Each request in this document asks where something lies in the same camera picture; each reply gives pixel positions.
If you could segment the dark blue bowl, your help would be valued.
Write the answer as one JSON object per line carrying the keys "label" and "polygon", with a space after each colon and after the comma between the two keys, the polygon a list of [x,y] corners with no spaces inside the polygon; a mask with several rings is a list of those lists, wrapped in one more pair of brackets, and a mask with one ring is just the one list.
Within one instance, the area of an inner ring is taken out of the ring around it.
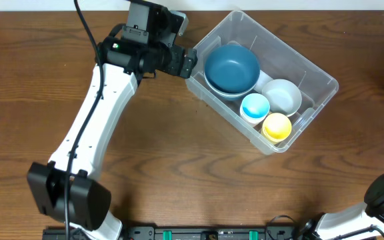
{"label": "dark blue bowl", "polygon": [[203,72],[207,84],[216,91],[243,95],[256,86],[260,64],[249,49],[240,45],[223,45],[210,52]]}
{"label": "dark blue bowl", "polygon": [[222,77],[216,78],[216,80],[206,77],[205,82],[212,92],[228,101],[244,97],[252,92],[257,84],[256,79],[244,77]]}

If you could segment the light blue bowl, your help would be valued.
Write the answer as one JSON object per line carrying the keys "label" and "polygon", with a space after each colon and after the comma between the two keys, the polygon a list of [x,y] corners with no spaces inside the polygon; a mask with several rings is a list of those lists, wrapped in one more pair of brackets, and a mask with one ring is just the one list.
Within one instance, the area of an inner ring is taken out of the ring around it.
{"label": "light blue bowl", "polygon": [[262,95],[269,101],[270,112],[282,113],[288,117],[294,115],[302,103],[299,88],[286,79],[268,82],[262,89]]}

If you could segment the yellow cup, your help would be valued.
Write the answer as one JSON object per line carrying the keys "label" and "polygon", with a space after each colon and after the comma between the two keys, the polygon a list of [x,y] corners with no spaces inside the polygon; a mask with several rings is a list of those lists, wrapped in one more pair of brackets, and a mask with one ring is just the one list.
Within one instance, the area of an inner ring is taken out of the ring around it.
{"label": "yellow cup", "polygon": [[265,118],[262,129],[273,138],[288,138],[292,131],[292,124],[286,115],[272,113]]}
{"label": "yellow cup", "polygon": [[285,138],[276,139],[271,137],[264,129],[261,130],[262,136],[266,138],[271,144],[275,145],[285,140]]}

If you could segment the light blue cup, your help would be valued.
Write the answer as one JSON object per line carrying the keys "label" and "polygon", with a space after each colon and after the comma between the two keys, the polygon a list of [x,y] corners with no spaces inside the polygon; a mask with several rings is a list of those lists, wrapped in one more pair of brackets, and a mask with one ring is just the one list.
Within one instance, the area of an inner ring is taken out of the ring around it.
{"label": "light blue cup", "polygon": [[265,118],[270,110],[268,99],[259,93],[250,93],[241,102],[240,112],[252,119]]}

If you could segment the cream white cup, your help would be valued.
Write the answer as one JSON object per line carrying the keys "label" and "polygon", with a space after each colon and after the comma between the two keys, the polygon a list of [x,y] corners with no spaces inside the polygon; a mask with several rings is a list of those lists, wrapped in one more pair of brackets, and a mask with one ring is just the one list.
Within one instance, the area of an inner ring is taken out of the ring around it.
{"label": "cream white cup", "polygon": [[255,127],[257,126],[258,124],[260,124],[265,118],[266,116],[263,116],[263,117],[259,117],[259,118],[254,118],[254,117],[250,117],[248,116],[243,109],[240,109],[240,116],[241,118],[246,122],[248,123],[251,127]]}

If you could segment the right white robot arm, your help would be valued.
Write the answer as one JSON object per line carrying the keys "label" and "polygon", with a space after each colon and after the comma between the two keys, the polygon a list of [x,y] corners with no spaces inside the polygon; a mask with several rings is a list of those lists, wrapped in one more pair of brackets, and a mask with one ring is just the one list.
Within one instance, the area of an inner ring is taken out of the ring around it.
{"label": "right white robot arm", "polygon": [[384,174],[368,188],[364,202],[338,213],[311,219],[293,235],[294,239],[384,238]]}

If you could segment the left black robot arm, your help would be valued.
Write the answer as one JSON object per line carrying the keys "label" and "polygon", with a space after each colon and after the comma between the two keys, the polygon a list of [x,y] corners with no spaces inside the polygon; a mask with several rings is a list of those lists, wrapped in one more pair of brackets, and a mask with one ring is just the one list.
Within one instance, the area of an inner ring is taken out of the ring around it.
{"label": "left black robot arm", "polygon": [[118,239],[122,222],[110,212],[111,192],[98,180],[117,122],[144,78],[158,71],[187,79],[197,52],[175,44],[186,14],[148,1],[132,1],[126,23],[93,42],[95,66],[84,102],[63,142],[46,164],[33,163],[27,182],[40,213],[89,239]]}

